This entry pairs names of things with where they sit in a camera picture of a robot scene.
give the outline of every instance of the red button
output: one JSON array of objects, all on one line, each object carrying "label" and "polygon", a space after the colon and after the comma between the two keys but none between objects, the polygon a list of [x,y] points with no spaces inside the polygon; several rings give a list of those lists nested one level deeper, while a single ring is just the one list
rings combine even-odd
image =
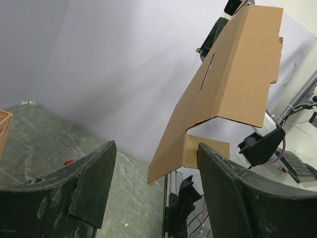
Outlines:
[{"label": "red button", "polygon": [[66,161],[66,162],[64,163],[64,165],[68,165],[68,164],[73,163],[73,162],[74,162],[73,160],[68,160],[68,161]]}]

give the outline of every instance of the cardboard box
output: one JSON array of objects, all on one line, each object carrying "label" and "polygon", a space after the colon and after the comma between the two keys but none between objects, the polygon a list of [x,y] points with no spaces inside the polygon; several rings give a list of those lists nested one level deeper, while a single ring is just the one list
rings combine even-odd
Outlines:
[{"label": "cardboard box", "polygon": [[0,159],[5,146],[6,138],[12,121],[12,113],[0,110]]},{"label": "cardboard box", "polygon": [[229,158],[229,144],[186,133],[215,117],[262,127],[278,77],[283,9],[244,1],[222,30],[176,105],[149,168],[148,183],[180,168],[197,168],[200,142]]}]

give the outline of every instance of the green marble floor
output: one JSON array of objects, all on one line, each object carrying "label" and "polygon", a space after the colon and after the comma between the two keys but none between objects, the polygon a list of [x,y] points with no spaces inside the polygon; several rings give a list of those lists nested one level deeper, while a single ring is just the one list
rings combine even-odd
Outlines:
[{"label": "green marble floor", "polygon": [[[47,111],[25,104],[13,120],[0,160],[0,185],[25,182],[78,160],[104,142]],[[149,164],[118,150],[103,227],[97,238],[159,238],[163,180],[146,184]]]}]

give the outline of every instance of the black mount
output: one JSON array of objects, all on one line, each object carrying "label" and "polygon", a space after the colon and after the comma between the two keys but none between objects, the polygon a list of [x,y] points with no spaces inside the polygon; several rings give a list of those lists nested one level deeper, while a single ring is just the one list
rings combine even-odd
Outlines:
[{"label": "black mount", "polygon": [[179,188],[179,195],[169,194],[169,206],[165,208],[164,233],[169,237],[187,238],[187,218],[195,210],[194,202],[202,198],[195,190],[192,175],[183,180]]},{"label": "black mount", "polygon": [[240,148],[239,154],[243,154],[252,167],[265,164],[276,151],[284,137],[285,131],[282,128],[276,128],[264,137],[253,133],[238,145]]}]

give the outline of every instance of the white backdrop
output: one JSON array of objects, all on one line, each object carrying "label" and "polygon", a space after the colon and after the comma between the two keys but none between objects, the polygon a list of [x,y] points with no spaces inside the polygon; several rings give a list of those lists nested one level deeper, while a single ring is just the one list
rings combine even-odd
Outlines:
[{"label": "white backdrop", "polygon": [[[176,103],[201,64],[195,49],[226,2],[70,0],[37,102],[150,161]],[[270,108],[314,39],[287,16],[280,35],[284,37],[281,74],[270,93]],[[229,141],[236,125],[215,131],[217,120],[212,121],[213,125],[203,124],[190,133]]]},{"label": "white backdrop", "polygon": [[0,1],[0,108],[35,101],[68,2]]}]

